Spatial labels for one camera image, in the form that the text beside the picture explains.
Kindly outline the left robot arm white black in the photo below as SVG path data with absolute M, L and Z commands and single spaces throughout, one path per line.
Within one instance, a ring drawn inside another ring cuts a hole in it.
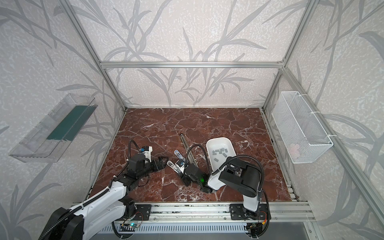
M 139 217 L 143 221 L 145 215 L 129 193 L 138 187 L 142 178 L 163 170 L 168 160 L 164 156 L 152 159 L 148 151 L 134 155 L 106 188 L 76 206 L 54 211 L 39 238 L 89 240 L 116 220 Z

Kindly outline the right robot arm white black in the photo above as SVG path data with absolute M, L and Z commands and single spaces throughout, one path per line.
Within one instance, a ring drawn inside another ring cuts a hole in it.
M 229 186 L 243 195 L 246 210 L 257 212 L 262 200 L 265 179 L 260 161 L 248 155 L 227 157 L 217 170 L 207 175 L 195 165 L 185 165 L 184 174 L 200 186 L 204 193 L 212 193 Z

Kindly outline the blue staple remover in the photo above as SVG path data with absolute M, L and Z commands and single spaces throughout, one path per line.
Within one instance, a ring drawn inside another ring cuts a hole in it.
M 182 161 L 185 160 L 185 158 L 181 155 L 181 153 L 178 150 L 174 150 L 174 154 Z

